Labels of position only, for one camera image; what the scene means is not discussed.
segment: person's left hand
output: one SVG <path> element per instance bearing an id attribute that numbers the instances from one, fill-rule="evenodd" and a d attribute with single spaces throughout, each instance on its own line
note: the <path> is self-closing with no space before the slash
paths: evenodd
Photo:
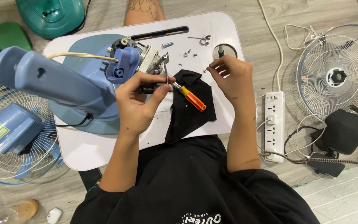
<path id="1" fill-rule="evenodd" d="M 146 83 L 164 83 L 165 75 L 146 74 L 137 72 L 115 91 L 118 113 L 120 114 L 120 134 L 140 135 L 150 126 L 158 105 L 168 92 L 173 92 L 172 86 L 163 84 L 146 101 L 147 95 L 138 94 L 138 89 Z M 168 83 L 174 83 L 175 78 L 169 77 Z"/>

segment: white brick wall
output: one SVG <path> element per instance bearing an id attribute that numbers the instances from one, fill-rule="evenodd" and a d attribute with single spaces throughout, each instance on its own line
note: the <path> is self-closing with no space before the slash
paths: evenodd
<path id="1" fill-rule="evenodd" d="M 358 167 L 294 188 L 321 224 L 358 224 Z"/>

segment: screwdriver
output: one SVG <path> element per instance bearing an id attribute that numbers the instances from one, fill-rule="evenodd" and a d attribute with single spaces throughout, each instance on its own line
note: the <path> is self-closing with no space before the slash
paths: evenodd
<path id="1" fill-rule="evenodd" d="M 206 105 L 194 93 L 189 91 L 186 87 L 179 85 L 177 82 L 171 84 L 175 89 L 179 90 L 191 104 L 193 104 L 199 111 L 203 112 Z"/>

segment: fan guard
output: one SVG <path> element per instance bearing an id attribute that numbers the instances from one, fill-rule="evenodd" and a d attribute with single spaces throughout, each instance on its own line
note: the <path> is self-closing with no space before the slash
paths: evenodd
<path id="1" fill-rule="evenodd" d="M 14 152 L 0 154 L 0 183 L 3 184 L 21 184 L 34 180 L 45 174 L 56 163 L 49 151 L 54 144 L 57 144 L 57 132 L 54 125 L 53 113 L 49 109 L 48 100 L 13 90 L 8 87 L 0 88 L 0 110 L 7 107 L 10 103 L 15 102 L 27 109 L 37 107 L 36 115 L 44 122 L 44 129 L 32 141 L 33 146 L 29 154 L 16 155 Z M 50 148 L 45 147 L 45 141 L 51 141 L 53 144 Z M 17 173 L 23 166 L 27 156 L 32 156 L 33 160 L 28 169 L 21 170 L 20 173 L 30 171 L 23 179 L 14 179 L 20 173 Z"/>
<path id="2" fill-rule="evenodd" d="M 340 108 L 358 107 L 358 25 L 314 40 L 301 56 L 296 81 L 306 107 L 321 121 Z"/>

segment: white power strip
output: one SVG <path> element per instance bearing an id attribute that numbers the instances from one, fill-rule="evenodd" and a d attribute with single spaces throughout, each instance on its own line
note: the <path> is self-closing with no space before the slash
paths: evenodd
<path id="1" fill-rule="evenodd" d="M 284 155 L 284 92 L 266 93 L 265 98 L 265 151 L 273 151 Z M 270 155 L 266 160 L 276 163 L 284 162 L 279 155 Z"/>

